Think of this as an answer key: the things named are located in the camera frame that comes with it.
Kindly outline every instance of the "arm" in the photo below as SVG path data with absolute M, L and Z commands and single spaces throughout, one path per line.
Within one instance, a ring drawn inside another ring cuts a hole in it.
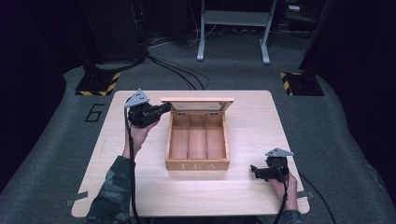
M 134 155 L 142 147 L 155 122 L 146 128 L 131 128 L 134 139 Z M 128 223 L 131 200 L 131 171 L 128 133 L 125 131 L 125 147 L 106 174 L 105 183 L 93 200 L 84 223 Z
M 275 179 L 269 180 L 276 191 L 276 195 L 279 200 L 283 199 L 285 193 L 285 187 L 283 183 L 279 183 Z M 282 224 L 302 224 L 303 220 L 301 213 L 298 210 L 297 204 L 297 179 L 289 174 L 289 178 L 286 180 L 288 185 L 288 199 L 285 204 L 285 211 L 282 214 Z

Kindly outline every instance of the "table top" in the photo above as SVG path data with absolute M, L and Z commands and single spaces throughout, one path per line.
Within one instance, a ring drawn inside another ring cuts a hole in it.
M 105 181 L 107 170 L 124 147 L 125 101 L 135 91 L 117 91 L 107 112 L 90 163 L 75 201 L 74 217 L 85 217 Z M 256 179 L 250 164 L 266 168 L 265 152 L 276 147 L 290 151 L 273 97 L 269 91 L 144 91 L 151 105 L 161 97 L 233 97 L 226 111 L 230 148 L 227 171 L 167 171 L 165 151 L 169 113 L 148 134 L 135 162 L 136 207 L 141 217 L 261 216 L 277 214 L 280 200 L 269 182 Z M 304 187 L 293 157 L 290 172 Z M 298 199 L 301 213 L 309 211 L 306 198 Z

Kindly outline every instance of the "metal stand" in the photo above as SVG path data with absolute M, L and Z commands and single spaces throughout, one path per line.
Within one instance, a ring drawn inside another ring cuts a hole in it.
M 315 76 L 309 73 L 281 73 L 287 95 L 324 96 Z
M 86 70 L 84 77 L 76 87 L 76 95 L 109 95 L 114 87 L 119 72 L 107 72 L 99 68 Z
M 270 63 L 266 42 L 270 32 L 271 23 L 274 17 L 274 11 L 277 0 L 274 0 L 269 12 L 239 12 L 239 11 L 215 11 L 205 10 L 205 0 L 202 0 L 201 7 L 201 40 L 198 48 L 197 60 L 203 61 L 205 54 L 205 25 L 245 25 L 245 26 L 262 26 L 265 32 L 260 39 L 260 49 L 262 50 L 262 61 L 264 64 Z

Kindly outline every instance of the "open wooden box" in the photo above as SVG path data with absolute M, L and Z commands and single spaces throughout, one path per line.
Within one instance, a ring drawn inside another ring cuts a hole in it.
M 169 98 L 167 170 L 227 170 L 230 164 L 225 110 L 234 98 Z

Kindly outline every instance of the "sleeve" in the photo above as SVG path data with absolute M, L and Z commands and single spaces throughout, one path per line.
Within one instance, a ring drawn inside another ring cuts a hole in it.
M 303 224 L 303 218 L 298 210 L 286 210 L 282 214 L 282 224 Z
M 118 156 L 107 171 L 105 183 L 92 201 L 84 223 L 121 224 L 129 221 L 131 200 L 130 160 Z

